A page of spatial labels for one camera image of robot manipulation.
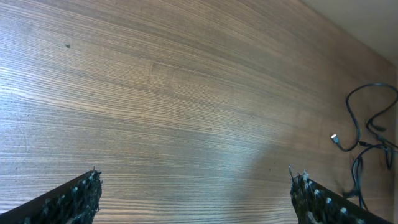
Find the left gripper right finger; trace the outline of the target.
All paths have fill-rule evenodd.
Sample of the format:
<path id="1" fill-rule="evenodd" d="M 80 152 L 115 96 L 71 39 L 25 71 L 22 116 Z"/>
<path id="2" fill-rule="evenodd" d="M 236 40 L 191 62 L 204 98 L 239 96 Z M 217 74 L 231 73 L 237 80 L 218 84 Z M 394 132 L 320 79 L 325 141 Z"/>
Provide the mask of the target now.
<path id="1" fill-rule="evenodd" d="M 294 175 L 289 166 L 289 174 L 291 202 L 300 224 L 390 224 L 313 181 L 306 171 Z"/>

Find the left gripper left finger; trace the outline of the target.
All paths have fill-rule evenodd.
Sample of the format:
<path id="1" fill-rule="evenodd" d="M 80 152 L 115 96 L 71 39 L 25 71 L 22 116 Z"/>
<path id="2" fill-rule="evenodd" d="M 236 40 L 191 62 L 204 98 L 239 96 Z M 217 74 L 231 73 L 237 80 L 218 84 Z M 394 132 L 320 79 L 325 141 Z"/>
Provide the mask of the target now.
<path id="1" fill-rule="evenodd" d="M 100 210 L 101 172 L 88 171 L 1 214 L 1 223 L 92 223 Z"/>

